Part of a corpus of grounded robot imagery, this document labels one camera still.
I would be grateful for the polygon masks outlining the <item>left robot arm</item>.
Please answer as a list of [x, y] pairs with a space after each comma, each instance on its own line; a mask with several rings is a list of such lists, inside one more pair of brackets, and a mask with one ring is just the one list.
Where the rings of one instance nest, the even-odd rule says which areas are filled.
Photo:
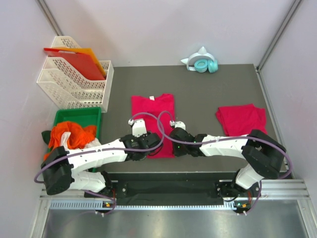
[[140, 161], [162, 145], [162, 139], [147, 132], [139, 137], [126, 135], [113, 142], [87, 149], [66, 150], [59, 146], [51, 151], [41, 165], [47, 195], [69, 189], [89, 190], [100, 196], [112, 192], [111, 181], [104, 172], [90, 172], [105, 164]]

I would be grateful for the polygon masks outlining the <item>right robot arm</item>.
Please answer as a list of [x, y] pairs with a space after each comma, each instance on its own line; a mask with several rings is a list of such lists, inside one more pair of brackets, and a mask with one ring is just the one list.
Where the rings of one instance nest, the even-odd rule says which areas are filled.
[[279, 178], [286, 152], [282, 145], [257, 129], [243, 136], [216, 137], [207, 134], [192, 136], [185, 129], [176, 127], [169, 137], [176, 157], [227, 156], [247, 161], [248, 164], [236, 172], [231, 184], [218, 188], [223, 197], [243, 196], [262, 179]]

